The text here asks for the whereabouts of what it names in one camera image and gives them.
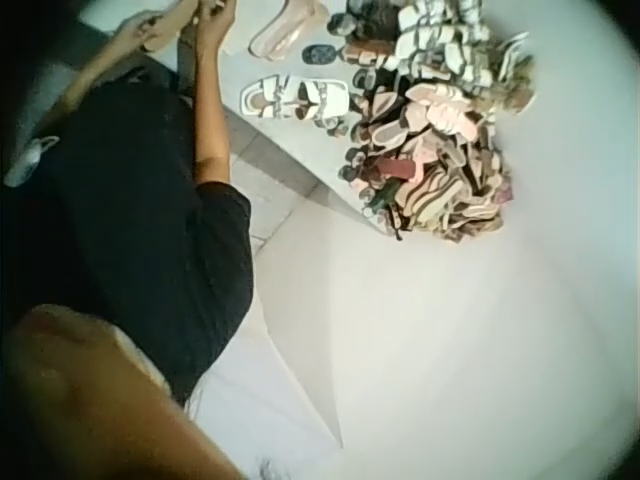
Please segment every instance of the clear plastic sandal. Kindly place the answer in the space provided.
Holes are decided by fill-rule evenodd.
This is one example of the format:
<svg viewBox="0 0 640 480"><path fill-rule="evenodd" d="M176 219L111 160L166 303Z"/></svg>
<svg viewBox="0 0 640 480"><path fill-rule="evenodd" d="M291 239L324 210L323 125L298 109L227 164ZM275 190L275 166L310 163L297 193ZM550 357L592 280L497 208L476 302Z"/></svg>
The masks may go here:
<svg viewBox="0 0 640 480"><path fill-rule="evenodd" d="M299 38L328 19L329 11L319 0L286 0L280 14L251 41L249 51L259 58L282 60Z"/></svg>

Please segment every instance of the woman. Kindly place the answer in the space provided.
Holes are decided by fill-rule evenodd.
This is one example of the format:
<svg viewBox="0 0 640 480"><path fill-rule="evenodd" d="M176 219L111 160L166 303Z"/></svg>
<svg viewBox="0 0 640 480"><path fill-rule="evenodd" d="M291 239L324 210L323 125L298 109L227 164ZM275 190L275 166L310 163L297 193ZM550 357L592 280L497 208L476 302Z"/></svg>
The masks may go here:
<svg viewBox="0 0 640 480"><path fill-rule="evenodd" d="M78 478L239 478L179 408L253 292L217 65L235 7L201 0L193 111L126 78L92 90L159 34L155 14L125 22L45 118L59 142L3 191L2 398Z"/></svg>

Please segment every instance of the hand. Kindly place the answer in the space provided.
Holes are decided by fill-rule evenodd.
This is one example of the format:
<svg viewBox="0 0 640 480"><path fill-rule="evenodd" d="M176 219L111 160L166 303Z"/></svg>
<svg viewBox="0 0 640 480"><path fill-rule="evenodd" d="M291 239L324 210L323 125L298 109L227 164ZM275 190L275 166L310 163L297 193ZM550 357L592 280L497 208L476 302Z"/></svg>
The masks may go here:
<svg viewBox="0 0 640 480"><path fill-rule="evenodd" d="M104 53L110 60L117 62L131 55L142 45L161 35L156 30L156 21L162 12L144 11L122 22L113 35Z"/></svg>
<svg viewBox="0 0 640 480"><path fill-rule="evenodd" d="M196 33L198 60L217 55L231 25L236 20L237 0L200 0Z"/></svg>

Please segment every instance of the black dress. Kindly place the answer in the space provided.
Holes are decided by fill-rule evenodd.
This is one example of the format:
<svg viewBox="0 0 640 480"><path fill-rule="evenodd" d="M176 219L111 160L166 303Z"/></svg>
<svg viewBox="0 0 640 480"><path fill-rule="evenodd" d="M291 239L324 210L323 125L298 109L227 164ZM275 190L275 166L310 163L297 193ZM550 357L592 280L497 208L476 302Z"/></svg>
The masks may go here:
<svg viewBox="0 0 640 480"><path fill-rule="evenodd" d="M162 88L104 85L56 134L33 177L2 192L3 332L42 303L96 315L184 404L251 304L250 204L195 187L192 112Z"/></svg>

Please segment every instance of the pile of shoes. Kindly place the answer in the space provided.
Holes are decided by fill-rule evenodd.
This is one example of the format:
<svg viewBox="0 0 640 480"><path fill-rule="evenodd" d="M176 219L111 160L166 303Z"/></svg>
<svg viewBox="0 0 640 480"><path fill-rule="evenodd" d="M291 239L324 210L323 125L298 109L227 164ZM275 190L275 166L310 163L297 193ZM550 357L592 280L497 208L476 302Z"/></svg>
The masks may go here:
<svg viewBox="0 0 640 480"><path fill-rule="evenodd" d="M458 243L500 229L513 192L495 120L534 99L527 34L496 39L482 0L349 0L329 31L346 37L341 58L363 67L351 99L358 147L340 175L365 214L398 238L419 230Z"/></svg>

